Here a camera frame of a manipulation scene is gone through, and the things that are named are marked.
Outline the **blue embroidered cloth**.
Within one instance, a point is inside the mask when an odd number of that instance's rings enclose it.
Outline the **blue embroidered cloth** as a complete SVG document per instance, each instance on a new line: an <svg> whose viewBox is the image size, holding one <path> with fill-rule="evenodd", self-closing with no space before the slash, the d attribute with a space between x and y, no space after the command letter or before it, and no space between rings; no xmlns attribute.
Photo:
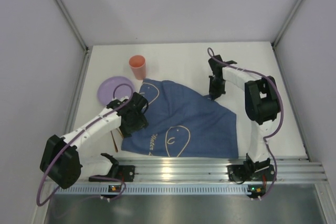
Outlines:
<svg viewBox="0 0 336 224"><path fill-rule="evenodd" d="M238 158L237 116L173 81L145 79L148 127L123 139L124 151L148 156Z"/></svg>

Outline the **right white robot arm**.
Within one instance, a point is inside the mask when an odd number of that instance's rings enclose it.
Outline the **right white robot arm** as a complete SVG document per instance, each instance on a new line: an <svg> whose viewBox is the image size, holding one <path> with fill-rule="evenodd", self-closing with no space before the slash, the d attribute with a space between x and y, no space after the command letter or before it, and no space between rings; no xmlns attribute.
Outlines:
<svg viewBox="0 0 336 224"><path fill-rule="evenodd" d="M208 49L208 64L212 75L209 76L209 97L216 100L225 94L225 84L230 82L244 92L245 112L251 121L250 147L241 165L228 167L229 180L237 184L259 179L272 180L275 167L271 164L268 138L274 133L270 130L277 118L283 117L283 103L272 76L265 76L252 70L235 66L235 61L223 61Z"/></svg>

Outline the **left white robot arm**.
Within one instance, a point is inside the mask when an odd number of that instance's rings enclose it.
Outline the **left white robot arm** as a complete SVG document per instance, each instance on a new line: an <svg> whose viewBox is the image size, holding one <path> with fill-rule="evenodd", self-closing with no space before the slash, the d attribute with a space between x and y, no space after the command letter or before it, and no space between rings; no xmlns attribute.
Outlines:
<svg viewBox="0 0 336 224"><path fill-rule="evenodd" d="M60 188L67 189L79 179L98 181L103 177L114 178L119 163L112 155L102 153L86 157L80 151L91 147L107 133L119 129L130 137L148 126L145 117L149 103L145 97L133 93L130 99L112 100L97 116L78 129L62 136L51 136L45 146L40 169L47 173Z"/></svg>

